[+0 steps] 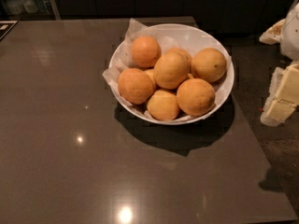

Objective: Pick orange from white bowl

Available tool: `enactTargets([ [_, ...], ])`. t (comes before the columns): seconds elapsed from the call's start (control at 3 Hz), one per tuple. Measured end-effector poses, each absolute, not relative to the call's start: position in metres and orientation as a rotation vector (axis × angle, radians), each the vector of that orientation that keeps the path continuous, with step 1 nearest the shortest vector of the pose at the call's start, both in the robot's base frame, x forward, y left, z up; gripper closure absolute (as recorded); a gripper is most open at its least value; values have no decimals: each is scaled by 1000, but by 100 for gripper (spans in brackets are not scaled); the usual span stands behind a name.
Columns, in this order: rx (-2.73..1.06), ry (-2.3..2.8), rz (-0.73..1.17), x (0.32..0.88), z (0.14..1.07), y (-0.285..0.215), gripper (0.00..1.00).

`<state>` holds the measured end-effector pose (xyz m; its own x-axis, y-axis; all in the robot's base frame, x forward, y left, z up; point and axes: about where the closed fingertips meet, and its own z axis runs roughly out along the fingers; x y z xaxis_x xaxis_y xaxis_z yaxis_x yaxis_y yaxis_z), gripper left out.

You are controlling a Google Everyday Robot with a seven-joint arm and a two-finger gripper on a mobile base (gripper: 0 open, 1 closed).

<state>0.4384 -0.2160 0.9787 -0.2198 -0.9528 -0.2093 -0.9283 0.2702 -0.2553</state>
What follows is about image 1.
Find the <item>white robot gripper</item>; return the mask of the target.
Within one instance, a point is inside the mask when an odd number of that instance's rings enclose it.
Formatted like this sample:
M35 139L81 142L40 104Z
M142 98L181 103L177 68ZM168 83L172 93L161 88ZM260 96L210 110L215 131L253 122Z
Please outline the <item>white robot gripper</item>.
M281 53L299 60L299 3L282 19L268 28L259 41L274 45L280 42ZM284 123L299 106L299 63L285 69L277 67L272 75L269 96L263 106L261 123L277 127Z

